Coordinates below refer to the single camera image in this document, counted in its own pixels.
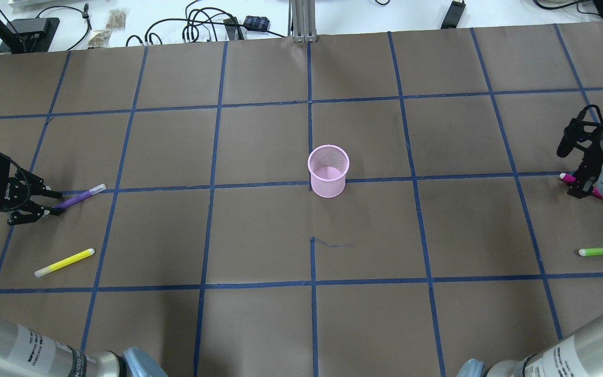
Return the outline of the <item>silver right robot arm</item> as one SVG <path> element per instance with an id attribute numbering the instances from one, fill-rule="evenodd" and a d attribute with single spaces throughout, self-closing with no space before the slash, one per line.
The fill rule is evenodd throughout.
<path id="1" fill-rule="evenodd" d="M 581 150 L 583 158 L 569 175 L 567 193 L 603 199 L 603 117 L 598 106 L 587 105 L 563 129 L 557 156 L 567 157 L 574 149 Z M 504 360 L 489 368 L 479 360 L 467 360 L 459 376 L 603 376 L 603 314 L 523 360 Z"/>

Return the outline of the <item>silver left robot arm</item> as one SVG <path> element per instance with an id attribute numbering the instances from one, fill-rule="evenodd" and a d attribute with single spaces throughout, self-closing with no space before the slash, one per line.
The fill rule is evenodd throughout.
<path id="1" fill-rule="evenodd" d="M 14 175 L 10 167 L 15 166 Z M 22 169 L 0 153 L 0 212 L 9 225 L 31 224 L 62 208 L 44 207 L 31 200 L 39 195 L 61 198 L 43 179 Z M 0 376 L 165 376 L 166 372 L 146 352 L 129 348 L 122 355 L 102 351 L 88 355 L 25 326 L 0 317 Z"/>

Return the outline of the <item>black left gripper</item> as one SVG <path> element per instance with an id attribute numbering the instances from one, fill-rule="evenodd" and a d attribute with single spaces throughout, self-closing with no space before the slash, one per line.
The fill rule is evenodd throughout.
<path id="1" fill-rule="evenodd" d="M 5 155 L 0 155 L 0 213 L 7 213 L 9 225 L 31 224 L 46 216 L 60 216 L 64 208 L 31 205 L 32 196 L 61 199 L 62 192 L 45 185 L 32 185 L 31 172 L 22 169 Z"/>

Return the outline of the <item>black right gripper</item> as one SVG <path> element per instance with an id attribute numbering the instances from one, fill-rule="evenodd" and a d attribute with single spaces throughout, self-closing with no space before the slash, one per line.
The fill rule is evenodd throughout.
<path id="1" fill-rule="evenodd" d="M 566 158 L 576 148 L 583 152 L 583 158 L 572 174 L 579 181 L 595 186 L 601 173 L 603 164 L 603 123 L 594 123 L 581 119 L 572 119 L 566 127 L 566 136 L 563 135 L 556 155 Z"/>

